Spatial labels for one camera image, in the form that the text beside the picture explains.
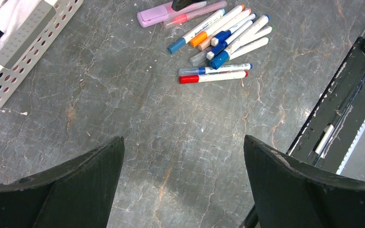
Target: pink marker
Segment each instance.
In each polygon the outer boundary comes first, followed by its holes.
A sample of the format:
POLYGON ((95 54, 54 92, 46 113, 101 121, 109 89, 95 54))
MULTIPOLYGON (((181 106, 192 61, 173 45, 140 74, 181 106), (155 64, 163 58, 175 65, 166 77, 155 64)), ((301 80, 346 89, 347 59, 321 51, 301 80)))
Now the pink marker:
POLYGON ((198 83, 198 82, 213 82, 222 81, 229 79, 239 79, 248 76, 247 71, 237 71, 222 74, 209 74, 209 75, 190 75, 190 76, 180 76, 180 83, 198 83))
POLYGON ((198 3, 192 4, 184 9, 176 12, 171 8, 172 4, 173 4, 172 2, 168 2, 164 5, 156 6, 151 9, 147 9, 142 12, 139 12, 137 14, 139 24, 143 28, 146 28, 148 26, 160 23, 167 19, 175 18, 184 13, 188 13, 193 10, 197 10, 199 8, 206 6, 206 2, 203 1, 203 2, 198 2, 198 3))

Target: white perforated tray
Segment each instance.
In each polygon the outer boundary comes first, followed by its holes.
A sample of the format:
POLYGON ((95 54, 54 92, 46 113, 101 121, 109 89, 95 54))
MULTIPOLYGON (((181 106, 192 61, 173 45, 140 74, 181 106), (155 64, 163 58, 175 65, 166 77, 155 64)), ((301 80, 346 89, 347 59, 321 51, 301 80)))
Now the white perforated tray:
POLYGON ((10 37, 0 52, 0 108, 73 17, 82 2, 83 0, 42 0, 18 32, 10 37))

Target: pink highlighter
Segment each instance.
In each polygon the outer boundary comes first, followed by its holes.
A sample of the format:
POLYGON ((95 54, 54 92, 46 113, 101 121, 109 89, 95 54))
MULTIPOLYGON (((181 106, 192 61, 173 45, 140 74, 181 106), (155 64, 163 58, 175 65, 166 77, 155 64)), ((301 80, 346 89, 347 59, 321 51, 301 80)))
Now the pink highlighter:
POLYGON ((139 12, 137 14, 139 24, 143 28, 146 28, 148 26, 160 23, 167 19, 175 18, 181 14, 188 13, 193 10, 197 10, 199 8, 206 6, 206 1, 202 1, 202 2, 192 4, 188 7, 185 7, 184 9, 176 12, 171 8, 172 3, 173 2, 168 2, 166 4, 156 6, 151 9, 147 9, 142 12, 139 12))

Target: marble table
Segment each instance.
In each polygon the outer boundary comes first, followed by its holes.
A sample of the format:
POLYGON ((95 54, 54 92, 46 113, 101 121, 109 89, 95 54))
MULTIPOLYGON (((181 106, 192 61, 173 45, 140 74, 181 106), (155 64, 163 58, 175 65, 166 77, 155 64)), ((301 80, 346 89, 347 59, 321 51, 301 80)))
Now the marble table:
POLYGON ((86 0, 0 110, 0 183, 119 135, 125 161, 108 227, 235 227, 253 204, 251 134, 286 151, 365 26, 365 0, 229 1, 269 14, 266 47, 233 60, 243 80, 180 85, 198 50, 166 47, 202 18, 141 28, 160 0, 86 0))

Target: orange marker cap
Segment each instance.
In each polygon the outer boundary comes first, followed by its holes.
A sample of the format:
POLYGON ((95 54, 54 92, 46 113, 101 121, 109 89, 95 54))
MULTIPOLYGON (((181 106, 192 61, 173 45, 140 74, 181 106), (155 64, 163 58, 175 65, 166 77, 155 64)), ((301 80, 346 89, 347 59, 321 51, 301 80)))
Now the orange marker cap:
POLYGON ((190 41, 190 44, 193 47, 196 47, 198 44, 200 44, 202 41, 204 41, 207 37, 208 37, 208 34, 206 32, 204 32, 204 31, 202 31, 200 34, 198 34, 196 37, 194 37, 190 41))

